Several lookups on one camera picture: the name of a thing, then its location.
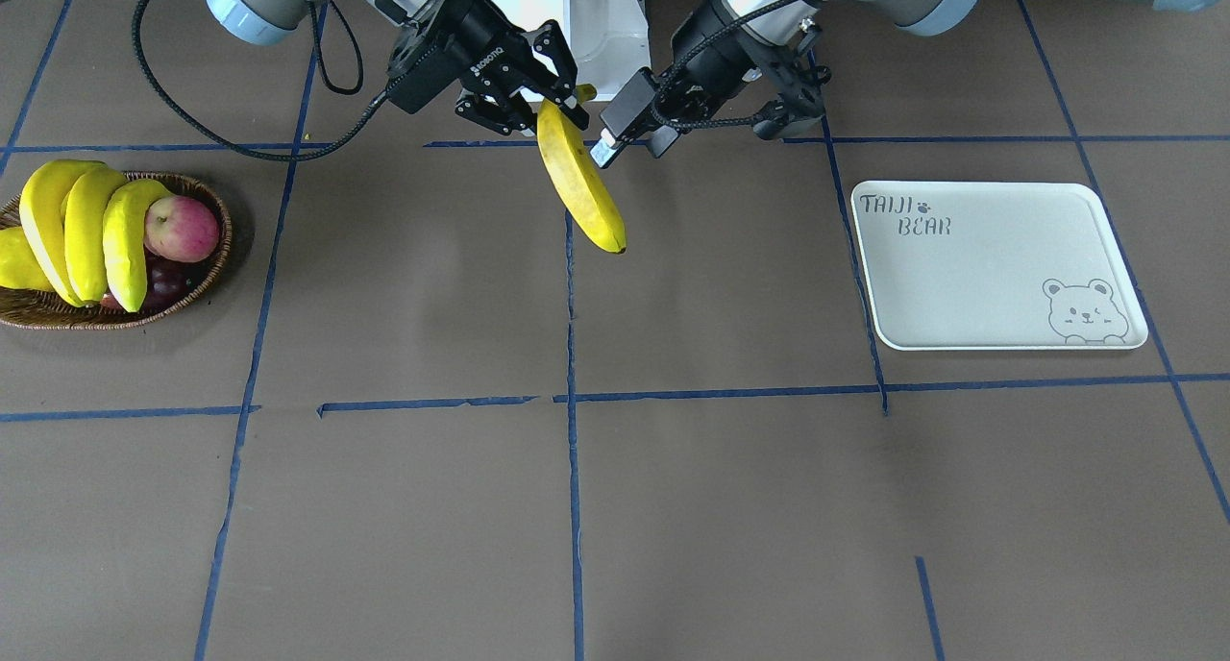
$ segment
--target black cable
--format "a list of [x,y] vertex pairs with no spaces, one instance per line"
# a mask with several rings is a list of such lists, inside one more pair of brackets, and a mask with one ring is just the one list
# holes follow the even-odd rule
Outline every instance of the black cable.
[[675,85],[675,81],[680,79],[684,66],[688,65],[694,58],[700,55],[702,50],[716,43],[717,39],[729,34],[738,27],[747,25],[748,22],[763,17],[774,10],[785,7],[796,0],[775,0],[769,5],[764,5],[748,12],[747,15],[731,21],[729,25],[721,27],[721,30],[713,32],[712,34],[701,39],[699,44],[695,44],[683,58],[673,62],[670,68],[662,74],[662,84],[658,86],[658,94],[649,101],[649,113],[653,114],[653,119],[661,126],[668,126],[675,128],[676,130],[696,130],[702,128],[728,128],[734,126],[755,126],[765,119],[764,114],[754,113],[752,116],[744,116],[743,118],[721,118],[716,121],[674,121],[665,117],[658,108],[658,102],[662,98],[663,92],[667,92]]
[[150,70],[150,65],[145,60],[145,49],[141,48],[141,21],[145,17],[145,9],[149,6],[149,2],[150,0],[137,0],[137,9],[133,11],[133,52],[137,54],[137,62],[140,64],[141,73],[145,74],[145,79],[149,81],[150,87],[154,87],[154,91],[157,92],[159,98],[161,98],[162,102],[166,103],[167,106],[171,106],[171,110],[178,113],[180,117],[187,121],[189,126],[197,129],[197,132],[216,142],[218,144],[224,145],[226,149],[237,151],[245,156],[263,159],[264,161],[292,162],[292,161],[311,161],[312,159],[320,159],[326,154],[332,154],[338,149],[341,149],[342,145],[351,142],[351,139],[354,135],[357,135],[359,130],[363,129],[364,126],[368,124],[368,121],[371,119],[371,116],[375,114],[376,110],[380,108],[380,106],[385,101],[387,101],[389,92],[391,92],[396,86],[396,84],[401,81],[399,78],[397,80],[389,82],[387,86],[385,86],[385,89],[368,103],[367,108],[363,110],[363,113],[359,116],[359,119],[355,121],[354,127],[351,128],[351,130],[348,130],[344,135],[331,143],[328,146],[323,146],[321,149],[306,154],[271,154],[267,151],[258,151],[251,148],[246,148],[240,144],[234,144],[232,142],[224,139],[218,133],[207,128],[203,123],[198,122],[197,118],[193,118],[187,111],[181,108],[180,105],[171,98],[171,95],[169,95],[166,90],[162,89],[162,85],[159,84],[157,78],[154,76],[154,71]]
[[328,91],[344,96],[355,95],[363,89],[363,52],[359,50],[359,41],[354,38],[354,32],[351,30],[351,22],[346,21],[346,15],[342,15],[342,9],[339,9],[332,0],[328,1],[328,6],[337,14],[337,18],[342,21],[342,27],[346,28],[346,36],[351,37],[351,46],[354,48],[354,62],[359,70],[354,86],[339,87],[328,79],[328,70],[325,69],[325,55],[321,53],[320,48],[320,20],[317,17],[315,2],[309,4],[309,12],[311,12],[312,54],[316,55],[316,65],[320,66],[320,78],[325,81],[325,86],[328,87]]

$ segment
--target bear face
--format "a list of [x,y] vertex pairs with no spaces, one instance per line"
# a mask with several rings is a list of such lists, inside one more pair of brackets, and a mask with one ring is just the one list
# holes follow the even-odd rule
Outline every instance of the bear face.
[[1042,289],[1050,299],[1050,329],[1068,343],[1121,343],[1128,334],[1128,319],[1107,282],[1092,279],[1085,287],[1069,287],[1047,279]]

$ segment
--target white tray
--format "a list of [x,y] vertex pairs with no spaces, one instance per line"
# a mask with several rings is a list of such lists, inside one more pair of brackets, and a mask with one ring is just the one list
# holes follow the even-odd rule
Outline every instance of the white tray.
[[1085,186],[865,181],[850,209],[876,334],[893,348],[1135,348],[1149,337]]

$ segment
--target banana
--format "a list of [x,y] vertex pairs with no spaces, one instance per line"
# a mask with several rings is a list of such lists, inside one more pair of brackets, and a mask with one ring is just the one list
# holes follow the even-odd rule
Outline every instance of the banana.
[[102,257],[107,286],[119,305],[137,313],[145,300],[145,212],[154,201],[175,194],[154,178],[119,186],[102,213]]
[[0,287],[55,290],[39,267],[21,226],[0,230]]
[[[594,94],[590,85],[577,87],[577,98],[582,102],[593,98]],[[624,252],[627,249],[624,218],[598,176],[598,165],[585,151],[581,130],[560,112],[560,107],[542,100],[538,137],[542,164],[581,231],[608,252]]]
[[84,303],[97,303],[107,290],[102,213],[111,193],[127,182],[128,176],[103,166],[77,178],[64,201],[64,258],[69,282]]
[[30,247],[55,293],[77,308],[85,303],[77,298],[69,279],[60,207],[73,183],[87,171],[101,166],[102,161],[48,161],[30,176],[21,191],[21,228],[30,240]]

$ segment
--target brown woven basket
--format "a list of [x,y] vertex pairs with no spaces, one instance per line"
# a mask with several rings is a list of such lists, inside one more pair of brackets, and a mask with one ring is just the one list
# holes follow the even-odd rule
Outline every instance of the brown woven basket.
[[[218,247],[214,249],[210,257],[204,260],[209,270],[202,277],[197,288],[164,310],[123,313],[106,310],[97,305],[91,308],[74,308],[64,303],[55,293],[0,287],[0,322],[26,330],[123,330],[127,327],[140,327],[154,320],[166,318],[172,313],[183,310],[189,303],[200,298],[200,294],[218,279],[218,274],[223,271],[226,257],[230,255],[232,240],[230,212],[226,210],[226,206],[223,204],[218,196],[203,182],[178,174],[125,171],[124,175],[129,180],[157,180],[176,194],[184,194],[203,202],[205,207],[213,210],[214,217],[218,218]],[[21,225],[21,215],[18,214],[20,203],[21,196],[17,196],[4,209],[0,209],[0,229]]]

